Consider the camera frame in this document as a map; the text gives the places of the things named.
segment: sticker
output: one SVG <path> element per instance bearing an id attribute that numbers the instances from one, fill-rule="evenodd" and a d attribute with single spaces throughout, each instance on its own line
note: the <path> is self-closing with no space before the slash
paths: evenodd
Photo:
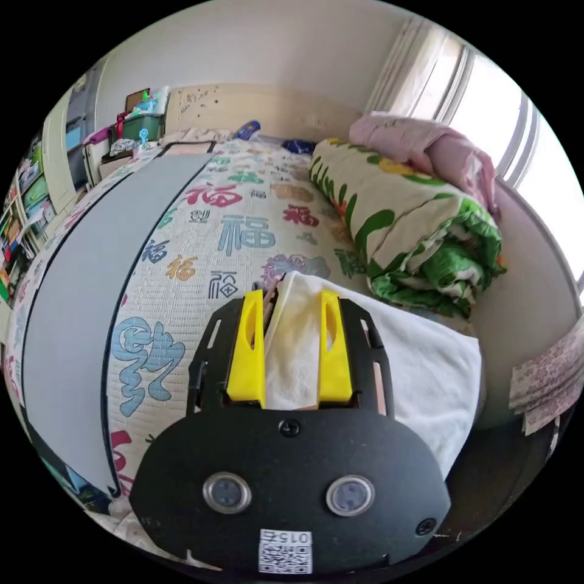
<path id="1" fill-rule="evenodd" d="M 262 574 L 312 574 L 312 533 L 261 529 L 258 570 Z"/>

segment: pink cloth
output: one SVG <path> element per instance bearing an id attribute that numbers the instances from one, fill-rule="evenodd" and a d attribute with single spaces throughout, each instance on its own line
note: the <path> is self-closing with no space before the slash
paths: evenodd
<path id="1" fill-rule="evenodd" d="M 584 316 L 544 354 L 513 368 L 509 407 L 523 414 L 526 436 L 579 399 L 584 386 Z"/>
<path id="2" fill-rule="evenodd" d="M 441 178 L 498 217 L 493 161 L 456 130 L 426 120 L 374 114 L 351 126 L 349 140 Z"/>

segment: white curtain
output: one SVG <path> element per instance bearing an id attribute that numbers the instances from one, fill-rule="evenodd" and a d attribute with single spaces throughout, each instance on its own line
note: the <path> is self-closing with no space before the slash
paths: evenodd
<path id="1" fill-rule="evenodd" d="M 410 18 L 401 28 L 364 113 L 412 113 L 448 38 L 448 32 L 422 18 Z"/>

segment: patterned bed sheet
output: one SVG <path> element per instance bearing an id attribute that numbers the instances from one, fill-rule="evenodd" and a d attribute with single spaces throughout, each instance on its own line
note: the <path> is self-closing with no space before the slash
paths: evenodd
<path id="1" fill-rule="evenodd" d="M 15 299 L 12 317 L 6 342 L 6 359 L 4 365 L 4 376 L 9 379 L 9 388 L 24 407 L 21 363 L 23 360 L 24 335 L 29 321 L 30 310 L 35 297 L 35 292 L 43 281 L 47 266 L 54 254 L 57 253 L 60 243 L 67 234 L 78 223 L 82 216 L 95 205 L 109 190 L 126 176 L 138 171 L 145 164 L 155 158 L 162 148 L 155 142 L 149 142 L 135 158 L 124 166 L 116 169 L 95 188 L 89 191 L 75 207 L 67 214 L 64 221 L 59 225 L 55 233 L 45 242 L 40 252 L 35 256 L 30 264 L 27 275 L 19 288 L 18 296 Z"/>
<path id="2" fill-rule="evenodd" d="M 219 306 L 292 270 L 369 293 L 309 156 L 236 139 L 214 154 L 153 226 L 116 315 L 107 414 L 123 495 L 149 443 L 184 417 L 189 364 Z"/>

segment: wall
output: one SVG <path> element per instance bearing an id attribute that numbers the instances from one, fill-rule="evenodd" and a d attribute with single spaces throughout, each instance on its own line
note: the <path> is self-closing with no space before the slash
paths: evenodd
<path id="1" fill-rule="evenodd" d="M 126 95 L 162 85 L 288 85 L 361 110 L 408 16 L 375 0 L 193 6 L 112 51 L 99 84 L 96 127 L 116 121 Z"/>

